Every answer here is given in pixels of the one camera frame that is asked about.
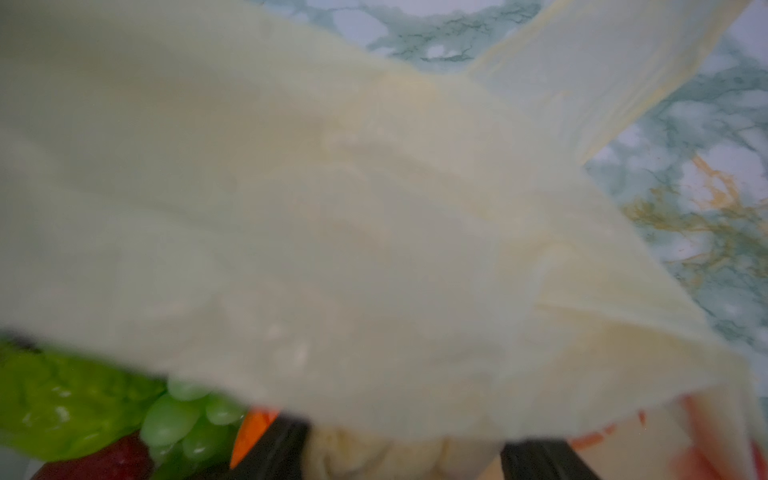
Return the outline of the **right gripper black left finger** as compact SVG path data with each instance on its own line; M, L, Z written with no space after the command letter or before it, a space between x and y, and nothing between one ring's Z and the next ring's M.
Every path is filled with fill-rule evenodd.
M245 458L233 469L208 467L198 479L302 480L301 459L310 426L303 421L278 416Z

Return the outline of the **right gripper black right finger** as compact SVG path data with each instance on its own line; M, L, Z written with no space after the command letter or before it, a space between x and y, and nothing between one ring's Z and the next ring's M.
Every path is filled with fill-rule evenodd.
M599 480L565 441L507 443L500 460L505 480Z

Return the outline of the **fake orange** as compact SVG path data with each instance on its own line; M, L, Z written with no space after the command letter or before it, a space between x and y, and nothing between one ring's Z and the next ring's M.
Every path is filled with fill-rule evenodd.
M273 410L252 409L245 415L233 445L229 467L234 469L256 445L278 417Z

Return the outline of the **fake green grapes bunch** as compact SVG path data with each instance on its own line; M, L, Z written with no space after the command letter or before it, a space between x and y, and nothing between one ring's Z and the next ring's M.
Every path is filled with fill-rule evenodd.
M139 436L153 479L208 479L229 470L245 408L206 388L170 380L149 408Z

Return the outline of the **translucent yellowish plastic bag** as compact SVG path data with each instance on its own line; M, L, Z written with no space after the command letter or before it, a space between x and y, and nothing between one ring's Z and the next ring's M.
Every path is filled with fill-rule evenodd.
M742 1L556 1L427 73L246 1L1 5L1 327L384 441L756 479L745 359L583 164Z

